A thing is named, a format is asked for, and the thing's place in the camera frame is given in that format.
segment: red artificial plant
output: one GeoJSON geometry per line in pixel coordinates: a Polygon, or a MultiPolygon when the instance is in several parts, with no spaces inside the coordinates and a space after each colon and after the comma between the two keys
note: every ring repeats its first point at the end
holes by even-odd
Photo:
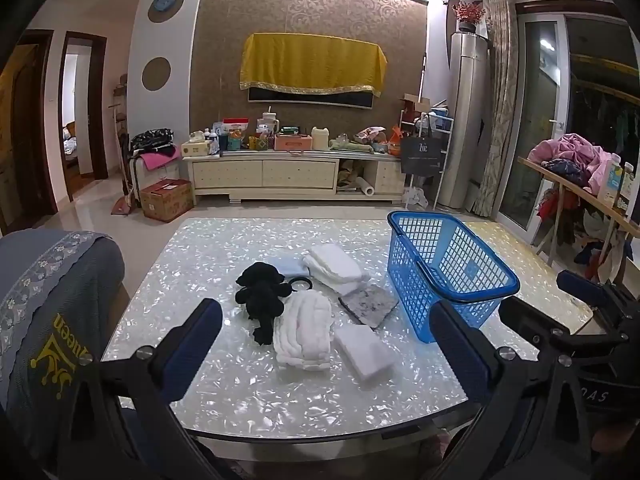
{"type": "Polygon", "coordinates": [[[482,7],[482,4],[474,4],[467,2],[460,2],[453,6],[453,10],[456,12],[459,22],[471,23],[477,25],[480,23],[480,19],[486,12],[482,7]]]}

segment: pearlescent table surface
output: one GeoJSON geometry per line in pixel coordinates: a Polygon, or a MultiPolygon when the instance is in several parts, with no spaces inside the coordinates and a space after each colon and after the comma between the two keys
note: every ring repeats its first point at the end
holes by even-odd
{"type": "MultiPolygon", "coordinates": [[[[555,286],[551,270],[497,224],[470,225],[522,282],[519,294],[572,331],[589,319],[586,306],[555,286]]],[[[268,256],[303,254],[311,245],[335,242],[394,292],[386,275],[391,230],[386,221],[188,219],[175,232],[130,302],[105,359],[128,358],[158,343],[183,323],[202,298],[220,302],[224,324],[188,389],[172,408],[185,428],[240,438],[338,438],[382,430],[453,408],[466,397],[436,344],[418,341],[402,306],[376,333],[395,353],[395,364],[361,383],[332,342],[324,372],[280,368],[273,346],[258,346],[243,306],[234,301],[236,278],[268,256]]],[[[334,307],[334,328],[352,322],[337,295],[314,281],[334,307]]],[[[495,346],[508,345],[524,358],[536,349],[500,323],[497,311],[482,331],[495,346]]]]}

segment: blue heart decoration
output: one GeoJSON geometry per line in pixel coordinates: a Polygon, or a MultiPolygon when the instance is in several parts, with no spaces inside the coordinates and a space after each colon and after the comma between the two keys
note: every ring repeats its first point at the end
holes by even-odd
{"type": "Polygon", "coordinates": [[[154,1],[154,9],[158,12],[166,12],[175,3],[175,0],[155,0],[154,1]]]}

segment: gold fringe trim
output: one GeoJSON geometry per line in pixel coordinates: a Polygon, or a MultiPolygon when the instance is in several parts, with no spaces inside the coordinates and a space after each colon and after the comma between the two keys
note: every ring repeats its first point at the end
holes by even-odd
{"type": "Polygon", "coordinates": [[[371,92],[376,97],[380,97],[380,92],[371,85],[341,86],[340,88],[294,88],[292,86],[280,86],[271,83],[241,82],[240,89],[248,90],[249,88],[262,88],[264,90],[273,90],[274,92],[283,92],[285,94],[306,94],[306,95],[331,95],[345,94],[347,92],[371,92]]]}

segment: screw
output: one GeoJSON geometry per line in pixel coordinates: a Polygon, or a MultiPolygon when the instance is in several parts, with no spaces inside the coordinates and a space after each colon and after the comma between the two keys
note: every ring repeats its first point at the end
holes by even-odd
{"type": "Polygon", "coordinates": [[[149,359],[154,354],[155,350],[156,350],[155,348],[149,345],[141,346],[136,350],[136,357],[142,360],[149,359]]]}
{"type": "Polygon", "coordinates": [[[559,362],[562,366],[565,366],[565,367],[567,367],[567,368],[568,368],[569,366],[571,366],[571,364],[572,364],[571,358],[570,358],[568,355],[564,355],[564,354],[563,354],[563,355],[561,355],[561,356],[558,358],[558,362],[559,362]]]}
{"type": "Polygon", "coordinates": [[[516,358],[516,351],[508,346],[498,348],[498,355],[505,361],[513,361],[516,358]]]}
{"type": "Polygon", "coordinates": [[[78,362],[80,363],[80,366],[87,366],[94,362],[94,358],[91,354],[82,354],[78,358],[78,362]]]}

